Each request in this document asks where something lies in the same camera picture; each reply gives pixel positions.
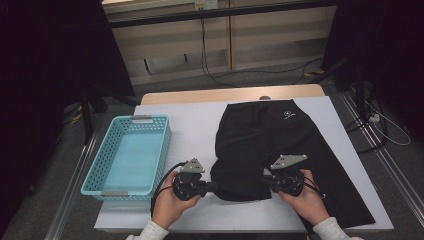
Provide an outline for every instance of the basket handle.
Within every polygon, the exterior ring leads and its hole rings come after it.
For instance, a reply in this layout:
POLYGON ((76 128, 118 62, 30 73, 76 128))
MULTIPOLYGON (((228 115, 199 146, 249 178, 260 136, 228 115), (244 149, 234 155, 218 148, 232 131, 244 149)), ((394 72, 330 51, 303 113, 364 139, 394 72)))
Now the basket handle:
POLYGON ((130 116, 130 119, 133 121, 134 124, 153 123, 152 115, 133 115, 130 116))

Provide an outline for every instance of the black trousers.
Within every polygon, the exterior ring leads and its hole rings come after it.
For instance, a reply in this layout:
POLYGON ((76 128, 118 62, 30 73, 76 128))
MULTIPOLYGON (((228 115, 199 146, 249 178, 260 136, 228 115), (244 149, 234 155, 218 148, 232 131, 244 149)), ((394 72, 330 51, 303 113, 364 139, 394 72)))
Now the black trousers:
MULTIPOLYGON (((326 194, 324 204, 342 228, 375 223, 344 168, 312 119, 293 100, 262 101, 227 106, 216 134, 218 157, 211 179, 220 184, 215 194, 227 201, 271 198, 261 182, 264 168, 280 155, 306 154, 298 168, 312 171, 326 194)), ((301 218, 306 229, 312 225, 301 218)))

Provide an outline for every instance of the person's arm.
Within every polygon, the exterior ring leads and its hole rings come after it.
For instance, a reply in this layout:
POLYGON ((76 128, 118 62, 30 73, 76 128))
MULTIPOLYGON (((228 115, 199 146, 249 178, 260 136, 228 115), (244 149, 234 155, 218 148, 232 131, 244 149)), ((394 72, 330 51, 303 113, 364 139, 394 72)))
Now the person's arm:
MULTIPOLYGON (((306 177, 305 182, 314 185, 314 183, 308 180, 314 181, 311 171, 304 169, 300 171, 306 177)), ((300 216, 314 226, 314 232, 316 232, 322 240, 360 239, 349 238, 349 236, 346 235, 340 228, 337 220, 334 217, 330 217, 321 197, 314 190, 304 187, 297 197, 283 192, 279 192, 278 194, 283 201, 290 204, 300 216)))
POLYGON ((178 172, 173 171, 165 179, 163 191, 156 199, 152 220, 148 221, 140 236, 130 235, 127 240, 162 240, 169 233, 168 229, 171 224, 177 221, 186 209, 196 205, 200 195, 188 201, 181 201, 175 196, 172 190, 172 181, 177 175, 178 172))

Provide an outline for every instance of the white cord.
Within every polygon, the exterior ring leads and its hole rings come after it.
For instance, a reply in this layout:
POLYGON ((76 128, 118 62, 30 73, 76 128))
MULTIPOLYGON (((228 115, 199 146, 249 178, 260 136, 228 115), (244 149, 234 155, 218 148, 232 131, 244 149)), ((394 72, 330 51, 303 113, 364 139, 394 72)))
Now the white cord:
POLYGON ((395 127, 397 127, 401 132, 403 132, 403 134, 405 134, 405 136, 408 138, 408 142, 407 143, 399 143, 396 142, 395 140, 389 138, 388 136, 386 136, 375 124, 374 122, 374 127, 377 129, 377 131, 379 131, 381 133, 381 135, 383 135, 385 138, 387 138, 388 140, 390 140, 391 142, 397 144, 397 145, 401 145, 401 146, 406 146, 409 145, 411 143, 411 138, 409 137, 409 135, 403 131, 403 129, 401 127, 399 127, 398 125, 396 125, 396 123, 394 123, 393 121, 391 121, 390 119, 388 119, 386 116, 384 116, 383 114, 381 114, 379 111, 377 111, 373 106, 371 106, 371 104, 369 104, 366 100, 364 101, 368 106, 370 106, 370 108, 372 108, 376 113, 378 113, 382 118, 386 119, 387 121, 389 121, 391 124, 393 124, 395 127))

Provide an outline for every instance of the white logo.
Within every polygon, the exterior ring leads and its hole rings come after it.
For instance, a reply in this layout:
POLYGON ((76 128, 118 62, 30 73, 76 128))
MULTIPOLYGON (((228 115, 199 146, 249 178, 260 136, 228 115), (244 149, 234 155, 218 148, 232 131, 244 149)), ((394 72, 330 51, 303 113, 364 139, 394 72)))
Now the white logo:
POLYGON ((290 111, 285 111, 284 112, 284 119, 288 119, 289 117, 295 116, 295 115, 296 115, 295 113, 292 113, 290 111))

